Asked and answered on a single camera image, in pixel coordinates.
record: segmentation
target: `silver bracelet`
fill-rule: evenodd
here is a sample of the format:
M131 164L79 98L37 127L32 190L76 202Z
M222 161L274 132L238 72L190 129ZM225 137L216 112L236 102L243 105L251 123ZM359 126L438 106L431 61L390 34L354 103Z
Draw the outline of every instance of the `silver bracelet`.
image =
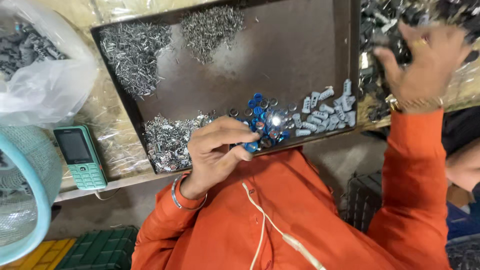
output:
M188 211L196 211L200 208L202 208L202 206L205 204L205 202L207 201L207 194L205 194L205 199L204 201L200 204L199 207L195 208L195 209L192 209L192 208L187 208L187 207L183 207L178 201L177 201L177 196L175 196L175 187L177 186L177 182L182 179L183 175L180 175L179 177L177 177L175 180L173 180L173 184L172 184L172 199L173 199L173 202L175 203L175 205L180 208L180 209L186 209Z

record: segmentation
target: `yellow plastic crate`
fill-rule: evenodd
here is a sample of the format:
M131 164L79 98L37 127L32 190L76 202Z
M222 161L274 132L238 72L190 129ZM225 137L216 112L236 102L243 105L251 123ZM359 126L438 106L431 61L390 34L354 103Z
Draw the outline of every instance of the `yellow plastic crate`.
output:
M54 270L76 240L44 241L25 257L0 266L0 270Z

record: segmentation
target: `white earphone cable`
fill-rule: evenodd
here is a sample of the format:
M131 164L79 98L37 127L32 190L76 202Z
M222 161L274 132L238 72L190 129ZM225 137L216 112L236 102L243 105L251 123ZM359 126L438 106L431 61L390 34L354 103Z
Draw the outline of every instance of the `white earphone cable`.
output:
M280 229L278 229L277 226L275 226L275 224L272 222L270 217L267 214L265 214L264 210L253 201L252 197L250 197L250 192L248 190L247 185L243 182L242 182L241 185L243 186L243 188L247 192L247 196L248 196L248 199L250 200L250 202L253 205L255 205L255 207L257 207L257 209L264 216L264 221L262 222L262 234L260 236L260 243L258 243L257 252L255 253L255 256L253 257L252 264L250 265L250 270L252 270L253 266L255 265L255 261L257 260L258 254L260 252L260 247L262 246L262 241L264 239L265 217L268 218L268 221L270 221L270 224L272 224L272 226L282 235L282 239L285 242L287 242L290 246L292 246L295 250L299 251L307 259L307 261L309 261L317 270L326 270L325 267L323 267L323 265L297 239L295 239L293 236L291 236L287 233L283 233Z

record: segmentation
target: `green mobile phone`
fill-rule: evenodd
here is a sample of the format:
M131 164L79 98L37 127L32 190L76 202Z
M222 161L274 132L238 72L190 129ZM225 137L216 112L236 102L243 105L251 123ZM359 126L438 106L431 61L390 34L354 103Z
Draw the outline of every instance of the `green mobile phone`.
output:
M79 189L107 187L105 173L84 125L64 126L53 130L60 150Z

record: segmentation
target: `charging cable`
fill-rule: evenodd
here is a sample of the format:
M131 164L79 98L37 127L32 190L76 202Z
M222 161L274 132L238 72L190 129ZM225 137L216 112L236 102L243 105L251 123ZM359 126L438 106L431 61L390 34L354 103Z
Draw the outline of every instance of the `charging cable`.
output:
M326 268L297 239L295 239L293 236L291 236L287 233L283 233L281 230L279 230L277 228L277 226L275 226L275 224L272 222L270 217L267 214L265 214L264 210L253 201L252 197L250 197L250 192L248 190L247 185L243 182L242 182L241 185L243 186L243 188L245 188L245 191L247 192L247 196L248 196L248 199L250 200L250 202L253 205L255 205L255 207L257 207L257 209L264 216L264 221L262 222L262 235L260 236L260 243L258 243L257 252L255 253L255 256L253 257L252 264L250 265L250 270L252 270L253 266L255 265L255 261L257 260L258 254L260 253L260 247L262 246L262 241L264 239L265 217L268 218L268 221L270 221L270 223L275 228L275 230L277 230L282 235L282 239L285 242L287 242L287 244L292 246L295 250L300 252L305 257L305 259L307 259L307 261L309 261L315 267L315 269L326 270Z
M113 198L113 196L115 196L115 194L121 189L121 187L119 187L117 189L117 191L115 191L110 197L108 198L102 198L102 196L100 196L100 192L98 192L98 189L95 190L95 196L99 199L99 200L102 200L102 201L106 201L108 199L111 199Z

